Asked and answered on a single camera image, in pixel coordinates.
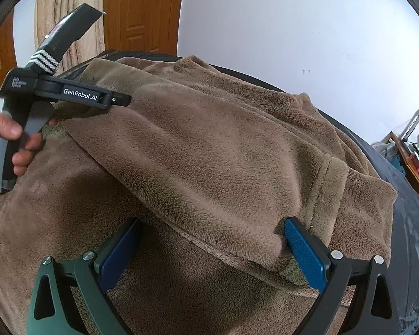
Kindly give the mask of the person's left hand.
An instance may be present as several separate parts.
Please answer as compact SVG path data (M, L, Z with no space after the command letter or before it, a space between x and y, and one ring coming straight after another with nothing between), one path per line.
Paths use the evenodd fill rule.
M0 113L0 137L16 141L21 139L23 128L7 116L5 113ZM24 143L23 151L14 153L12 158L13 172L17 176L23 176L35 155L44 147L44 137L42 133L35 133L27 137Z

